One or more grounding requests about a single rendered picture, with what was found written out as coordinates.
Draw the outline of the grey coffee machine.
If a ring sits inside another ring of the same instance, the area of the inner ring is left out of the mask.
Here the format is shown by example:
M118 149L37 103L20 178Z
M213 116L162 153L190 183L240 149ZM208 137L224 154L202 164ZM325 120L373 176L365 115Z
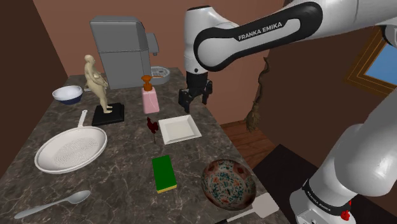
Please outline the grey coffee machine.
M159 52L157 39L136 17L99 15L90 28L111 89L141 87L144 75L152 76L152 85L170 80L167 68L151 66L150 54Z

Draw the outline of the white square plate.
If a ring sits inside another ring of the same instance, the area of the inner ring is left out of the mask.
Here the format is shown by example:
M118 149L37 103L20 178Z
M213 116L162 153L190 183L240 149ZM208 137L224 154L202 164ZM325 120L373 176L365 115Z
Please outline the white square plate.
M177 143L201 137L191 115L178 116L158 121L164 144Z

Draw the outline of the beige figurine on black base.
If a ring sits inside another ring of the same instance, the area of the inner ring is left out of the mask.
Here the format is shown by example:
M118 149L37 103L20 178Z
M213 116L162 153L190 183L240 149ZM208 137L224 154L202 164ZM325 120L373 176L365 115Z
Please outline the beige figurine on black base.
M96 106L92 126L108 125L124 121L124 105L121 103L109 104L106 96L107 81L95 68L95 59L92 55L85 55L86 86L98 98L100 105Z

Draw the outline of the green sponge with yellow underside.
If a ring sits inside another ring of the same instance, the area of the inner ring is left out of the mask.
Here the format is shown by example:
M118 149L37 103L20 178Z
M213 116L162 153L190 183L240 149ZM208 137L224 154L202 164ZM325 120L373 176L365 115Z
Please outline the green sponge with yellow underside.
M177 187L170 156L164 155L153 158L152 167L157 193L166 192Z

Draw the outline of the pink soap dispenser orange pump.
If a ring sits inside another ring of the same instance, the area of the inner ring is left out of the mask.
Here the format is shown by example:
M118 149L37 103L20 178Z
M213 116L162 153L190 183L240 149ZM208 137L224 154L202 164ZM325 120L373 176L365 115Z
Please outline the pink soap dispenser orange pump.
M160 111L157 99L157 93L153 85L150 83L151 76L144 75L141 77L144 82L142 88L143 111L145 114L157 113Z

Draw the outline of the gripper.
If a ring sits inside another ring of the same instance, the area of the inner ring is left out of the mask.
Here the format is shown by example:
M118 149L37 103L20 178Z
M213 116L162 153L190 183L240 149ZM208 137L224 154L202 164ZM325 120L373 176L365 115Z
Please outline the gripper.
M208 73L193 74L186 73L186 89L179 90L178 103L186 113L190 112L190 103L194 95L202 94L202 104L206 105L210 94L212 94L212 81L208 79Z

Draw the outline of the wooden framed window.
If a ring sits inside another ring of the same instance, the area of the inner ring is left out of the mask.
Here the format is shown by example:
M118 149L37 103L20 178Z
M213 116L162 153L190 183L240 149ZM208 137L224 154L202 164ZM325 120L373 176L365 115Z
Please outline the wooden framed window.
M371 30L344 81L383 97L397 87L397 49L385 41L381 28Z

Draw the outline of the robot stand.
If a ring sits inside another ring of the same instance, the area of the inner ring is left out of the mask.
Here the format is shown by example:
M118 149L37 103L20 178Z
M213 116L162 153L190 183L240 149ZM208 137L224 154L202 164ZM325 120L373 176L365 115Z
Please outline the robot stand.
M316 171L315 165L281 144L253 169L291 224L297 222L289 204L289 196ZM397 216L361 195L352 199L352 215L357 224L397 224Z

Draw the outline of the speckled patterned bowl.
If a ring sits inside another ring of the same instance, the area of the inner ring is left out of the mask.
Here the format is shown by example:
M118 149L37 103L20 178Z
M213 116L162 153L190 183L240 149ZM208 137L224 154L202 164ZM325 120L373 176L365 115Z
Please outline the speckled patterned bowl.
M239 211L249 207L256 198L256 183L242 164L219 159L208 164L201 177L204 195L215 206Z

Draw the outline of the grey spoon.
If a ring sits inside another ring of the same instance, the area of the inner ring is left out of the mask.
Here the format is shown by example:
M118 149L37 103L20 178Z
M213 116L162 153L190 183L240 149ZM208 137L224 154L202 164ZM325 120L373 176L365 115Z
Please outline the grey spoon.
M42 210L44 210L44 209L46 209L48 207L54 206L54 205L59 204L61 202L69 202L71 204L78 204L78 203L84 201L85 199L87 199L90 196L90 194L91 194L90 190L83 190L83 191L80 191L80 192L76 192L76 193L74 193L74 194L72 194L72 195L70 195L70 196L68 196L68 197L66 197L64 199L61 199L61 200L58 200L58 201L55 201L55 202L52 202L52 203L49 203L49 204L45 204L45 205L42 205L42 206L36 206L36 207L30 208L30 209L27 209L25 211L21 211L21 212L17 213L14 216L14 219L24 218L26 216L29 216L31 214L40 212L40 211L42 211Z

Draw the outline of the white bowl with blue outside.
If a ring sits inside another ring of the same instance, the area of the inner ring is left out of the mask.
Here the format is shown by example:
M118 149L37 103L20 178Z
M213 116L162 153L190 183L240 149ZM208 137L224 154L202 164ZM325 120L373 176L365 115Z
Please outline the white bowl with blue outside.
M53 98L65 105L72 105L80 102L82 94L82 88L76 85L64 86L52 92Z

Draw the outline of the dark red flower ornament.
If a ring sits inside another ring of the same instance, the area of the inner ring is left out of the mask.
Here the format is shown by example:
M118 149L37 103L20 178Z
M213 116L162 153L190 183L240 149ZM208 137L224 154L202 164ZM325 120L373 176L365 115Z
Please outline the dark red flower ornament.
M147 127L150 129L151 133L153 134L153 141L156 144L156 137L155 134L159 130L159 126L157 122L152 122L149 117L147 117Z

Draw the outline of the white perforated pan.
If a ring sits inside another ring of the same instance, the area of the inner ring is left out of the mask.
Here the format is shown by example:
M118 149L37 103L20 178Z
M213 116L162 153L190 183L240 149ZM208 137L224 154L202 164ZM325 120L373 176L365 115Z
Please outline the white perforated pan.
M87 111L83 110L78 126L49 139L37 151L35 166L48 174L65 174L93 162L104 151L108 137L98 127L84 126Z

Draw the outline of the white spatula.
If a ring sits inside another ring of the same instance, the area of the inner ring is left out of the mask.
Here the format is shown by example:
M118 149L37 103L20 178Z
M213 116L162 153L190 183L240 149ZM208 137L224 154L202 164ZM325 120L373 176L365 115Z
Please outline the white spatula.
M226 223L229 224L231 221L239 219L243 216L246 216L251 213L257 214L260 218L266 218L267 216L277 212L279 210L279 206L275 202L275 200L271 197L269 193L264 193L257 198L252 203L252 208L240 213L236 216L233 216L229 219L226 219Z

